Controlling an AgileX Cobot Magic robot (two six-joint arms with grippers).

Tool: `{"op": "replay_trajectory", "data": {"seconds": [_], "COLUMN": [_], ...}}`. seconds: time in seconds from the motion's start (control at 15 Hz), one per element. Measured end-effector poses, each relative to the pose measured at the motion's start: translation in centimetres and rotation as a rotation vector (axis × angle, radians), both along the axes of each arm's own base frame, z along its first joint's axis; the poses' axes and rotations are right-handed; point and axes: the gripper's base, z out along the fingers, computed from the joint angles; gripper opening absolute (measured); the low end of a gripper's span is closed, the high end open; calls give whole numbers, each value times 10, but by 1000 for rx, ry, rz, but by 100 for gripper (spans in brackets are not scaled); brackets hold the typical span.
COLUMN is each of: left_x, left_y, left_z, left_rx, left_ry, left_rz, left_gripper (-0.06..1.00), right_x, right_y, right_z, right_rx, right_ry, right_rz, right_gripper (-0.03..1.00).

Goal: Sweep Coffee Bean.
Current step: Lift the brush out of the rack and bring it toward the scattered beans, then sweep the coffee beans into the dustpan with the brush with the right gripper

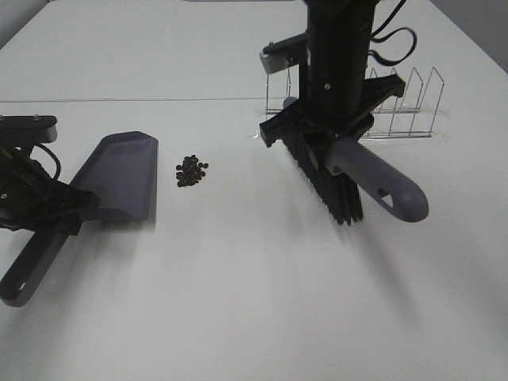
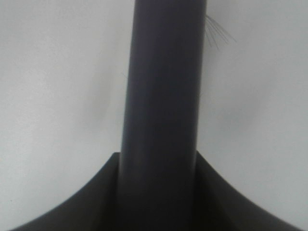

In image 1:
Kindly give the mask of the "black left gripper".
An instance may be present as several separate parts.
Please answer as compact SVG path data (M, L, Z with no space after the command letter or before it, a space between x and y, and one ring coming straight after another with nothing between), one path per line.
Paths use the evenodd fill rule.
M99 197L58 181L61 163L52 158L56 172L50 175L36 161L25 156L1 158L1 227L34 232L55 230L76 236L82 221L93 220Z

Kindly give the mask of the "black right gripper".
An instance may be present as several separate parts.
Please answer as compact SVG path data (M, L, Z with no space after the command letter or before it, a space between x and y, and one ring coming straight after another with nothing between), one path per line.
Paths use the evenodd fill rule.
M284 109L260 123L270 148L296 135L337 133L360 139L374 125L373 111L401 98L398 75L365 79L376 1L307 1L305 111Z

